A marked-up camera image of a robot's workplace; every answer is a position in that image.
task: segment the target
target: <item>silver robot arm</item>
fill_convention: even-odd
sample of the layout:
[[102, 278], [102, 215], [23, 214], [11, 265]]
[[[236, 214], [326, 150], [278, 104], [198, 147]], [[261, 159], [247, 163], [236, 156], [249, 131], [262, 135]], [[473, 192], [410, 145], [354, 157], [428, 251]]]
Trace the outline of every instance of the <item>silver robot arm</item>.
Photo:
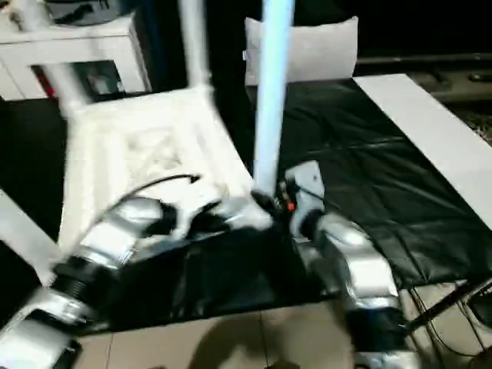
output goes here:
[[328, 264], [315, 272], [322, 281], [335, 279], [341, 289], [356, 369], [418, 369], [418, 356], [405, 341], [390, 265], [357, 224], [325, 209], [317, 162], [287, 171], [286, 187], [296, 209], [291, 233], [314, 242], [311, 251]]
[[127, 198], [107, 211], [74, 253], [54, 268], [56, 278], [40, 288], [0, 333], [0, 367], [65, 369], [76, 360], [76, 328], [108, 301], [118, 274], [150, 227], [176, 225], [176, 210], [150, 198]]

